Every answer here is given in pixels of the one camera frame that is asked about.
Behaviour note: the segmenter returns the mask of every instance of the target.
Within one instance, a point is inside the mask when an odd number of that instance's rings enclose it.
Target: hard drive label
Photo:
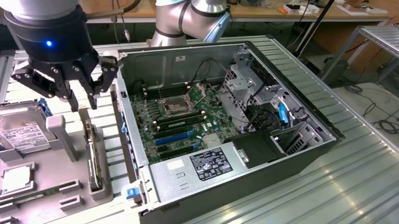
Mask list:
[[[215,148],[207,152],[193,155],[190,159],[202,181],[233,171],[222,148]]]
[[[19,150],[35,148],[49,144],[49,140],[39,125],[3,130],[0,136],[13,147]]]

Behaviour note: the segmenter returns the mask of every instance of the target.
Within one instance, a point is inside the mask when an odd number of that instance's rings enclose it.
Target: corrugated metal surface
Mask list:
[[[399,57],[399,28],[394,26],[360,27],[360,33],[393,55]]]
[[[252,41],[264,51],[348,139],[300,175],[201,216],[190,223],[399,223],[398,154],[393,152],[380,135],[374,134],[354,117],[345,104],[333,96],[334,93],[325,89],[318,78],[280,43],[265,36],[223,38],[221,42],[244,40]],[[127,49],[143,46],[146,45],[113,45],[98,50],[102,53],[115,47]],[[23,53],[17,55],[17,58],[26,57]],[[81,85],[74,83],[73,88],[79,102],[89,105]],[[35,96],[39,95],[11,80],[7,101],[30,100]],[[69,104],[59,99],[49,101],[54,113],[66,116],[67,131],[81,130],[79,116],[70,112]],[[105,130],[117,198],[111,203],[61,219],[59,223],[78,220],[79,223],[94,220],[107,223],[111,217],[117,220],[127,218],[134,222],[137,218],[135,211],[129,212],[133,216],[126,216],[127,207],[123,206],[123,199],[119,196],[129,179],[110,93],[102,94],[99,105],[99,109],[90,110],[90,114],[94,123]]]

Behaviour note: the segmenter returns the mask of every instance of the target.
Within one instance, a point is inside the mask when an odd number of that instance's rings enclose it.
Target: pcie slot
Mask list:
[[[194,152],[194,150],[198,148],[198,145],[199,145],[199,144],[197,143],[197,144],[194,144],[194,145],[191,145],[191,146],[189,146],[189,147],[179,148],[179,149],[177,149],[177,150],[174,150],[174,151],[162,153],[162,154],[161,154],[161,158],[162,158],[162,159],[166,159],[166,158],[174,157],[174,156],[177,156],[177,155],[182,155],[182,154],[186,154],[186,153],[191,153],[191,152]]]
[[[175,128],[167,132],[161,132],[161,133],[157,133],[153,137],[154,139],[159,139],[159,138],[165,138],[167,136],[171,136],[174,134],[181,134],[183,132],[186,132],[189,129],[186,127],[182,127],[182,128]]]
[[[165,138],[165,139],[158,139],[155,141],[155,145],[159,146],[159,145],[171,143],[174,141],[179,141],[182,139],[189,139],[191,137],[191,134],[193,134],[193,131],[190,131],[187,133],[183,133],[183,134],[179,134],[179,135],[175,135],[175,136],[171,136],[171,137]]]

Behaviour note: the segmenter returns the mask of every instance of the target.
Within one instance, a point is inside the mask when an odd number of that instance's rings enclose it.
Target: wooden desk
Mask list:
[[[121,0],[121,6],[126,7],[133,0]],[[81,0],[81,4],[87,13],[109,11],[113,9],[110,0]],[[138,8],[129,12],[126,22],[155,22],[155,0],[142,0]],[[296,22],[300,21],[302,15],[285,15],[276,8],[249,7],[242,5],[231,6],[231,14],[234,21],[238,22]],[[305,22],[317,21],[320,14],[309,14],[305,16]],[[352,16],[333,6],[325,17],[325,21],[386,21],[389,14],[370,14],[368,16]],[[110,23],[111,19],[90,20],[90,23]]]

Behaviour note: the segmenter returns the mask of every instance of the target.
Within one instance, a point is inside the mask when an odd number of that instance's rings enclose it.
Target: blue pcie slot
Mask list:
[[[159,145],[167,144],[170,142],[179,141],[182,139],[187,139],[187,138],[191,137],[191,134],[193,134],[193,131],[186,132],[186,133],[179,134],[179,135],[175,135],[175,136],[171,136],[171,137],[165,138],[165,139],[158,139],[155,141],[155,145],[159,146]]]

